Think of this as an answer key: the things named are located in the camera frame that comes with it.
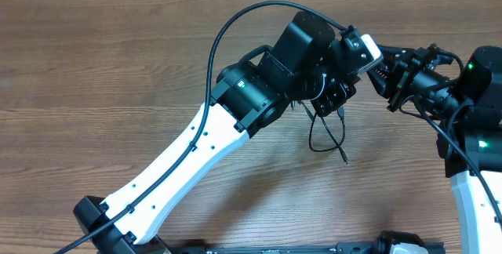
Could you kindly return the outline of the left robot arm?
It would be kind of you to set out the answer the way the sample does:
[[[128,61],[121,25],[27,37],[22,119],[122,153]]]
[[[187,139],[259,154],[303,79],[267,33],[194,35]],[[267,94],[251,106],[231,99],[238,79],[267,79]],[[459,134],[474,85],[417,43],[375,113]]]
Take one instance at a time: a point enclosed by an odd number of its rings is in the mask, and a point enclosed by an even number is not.
[[[274,45],[254,49],[209,81],[189,126],[141,174],[105,198],[87,196],[75,206],[84,238],[102,253],[164,253],[160,226],[215,164],[293,101],[310,101],[319,117],[330,114],[381,59],[367,34],[298,12]]]

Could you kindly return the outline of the black usb cable thick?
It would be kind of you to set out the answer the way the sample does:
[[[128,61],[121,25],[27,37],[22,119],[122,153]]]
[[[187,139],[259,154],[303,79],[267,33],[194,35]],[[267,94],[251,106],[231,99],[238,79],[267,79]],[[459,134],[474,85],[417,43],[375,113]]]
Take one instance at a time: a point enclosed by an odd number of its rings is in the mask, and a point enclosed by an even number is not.
[[[319,117],[319,119],[322,121],[322,124],[324,126],[325,131],[327,132],[329,138],[333,141],[333,146],[329,148],[322,148],[322,149],[317,149],[313,146],[312,144],[312,137],[313,137],[313,130],[315,126],[315,121],[318,118],[317,114],[313,114],[311,110],[307,107],[307,105],[303,101],[298,101],[298,104],[300,104],[306,111],[307,116],[311,120],[310,128],[309,128],[309,134],[308,134],[308,146],[309,149],[315,153],[325,153],[325,152],[332,152],[332,151],[339,151],[340,156],[342,157],[342,160],[344,161],[345,164],[349,164],[348,156],[344,149],[342,148],[342,144],[345,141],[346,137],[346,124],[345,124],[345,111],[343,107],[339,107],[336,110],[337,116],[340,120],[340,123],[342,125],[342,137],[341,140],[338,141],[336,137],[333,135],[331,130],[329,129],[329,126],[326,123],[326,120],[323,117]]]

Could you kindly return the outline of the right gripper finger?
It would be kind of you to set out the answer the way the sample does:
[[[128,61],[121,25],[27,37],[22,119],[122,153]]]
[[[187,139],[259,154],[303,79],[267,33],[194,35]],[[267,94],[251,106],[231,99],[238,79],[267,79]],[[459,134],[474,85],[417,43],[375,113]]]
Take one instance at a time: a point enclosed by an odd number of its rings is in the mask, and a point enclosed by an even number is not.
[[[412,50],[410,48],[400,48],[394,46],[378,45],[384,62],[409,61],[412,59]]]
[[[372,69],[367,72],[376,92],[383,98],[391,98],[395,94],[395,78],[392,74],[385,74]]]

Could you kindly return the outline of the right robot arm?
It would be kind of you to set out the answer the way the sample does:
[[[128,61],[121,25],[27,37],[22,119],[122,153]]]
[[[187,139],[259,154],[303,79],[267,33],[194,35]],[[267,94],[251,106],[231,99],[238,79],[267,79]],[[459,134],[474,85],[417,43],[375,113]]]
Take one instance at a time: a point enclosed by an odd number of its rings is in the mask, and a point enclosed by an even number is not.
[[[479,46],[460,74],[448,78],[438,65],[459,56],[432,44],[404,49],[381,46],[383,61],[368,76],[389,111],[412,103],[437,132],[460,223],[464,253],[501,251],[501,49]]]

